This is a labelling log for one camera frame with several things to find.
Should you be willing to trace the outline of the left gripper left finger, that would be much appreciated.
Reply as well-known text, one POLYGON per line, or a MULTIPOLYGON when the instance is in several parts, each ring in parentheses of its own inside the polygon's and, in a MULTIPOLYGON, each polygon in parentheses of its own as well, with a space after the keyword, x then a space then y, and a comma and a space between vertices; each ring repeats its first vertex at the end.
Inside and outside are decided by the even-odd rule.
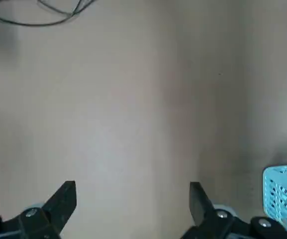
POLYGON ((29 207, 7 221, 0 216, 0 239, 59 239, 76 206, 76 182, 65 181, 42 206, 29 207))

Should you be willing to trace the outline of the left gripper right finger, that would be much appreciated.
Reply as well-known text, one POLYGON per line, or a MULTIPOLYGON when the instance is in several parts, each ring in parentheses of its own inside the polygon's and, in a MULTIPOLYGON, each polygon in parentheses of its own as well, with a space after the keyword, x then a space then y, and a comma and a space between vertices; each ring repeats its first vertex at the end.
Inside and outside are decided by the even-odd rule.
POLYGON ((183 239, 287 239, 287 230, 273 219, 253 217, 246 223, 215 208, 199 182, 190 182, 189 208, 194 225, 183 239))

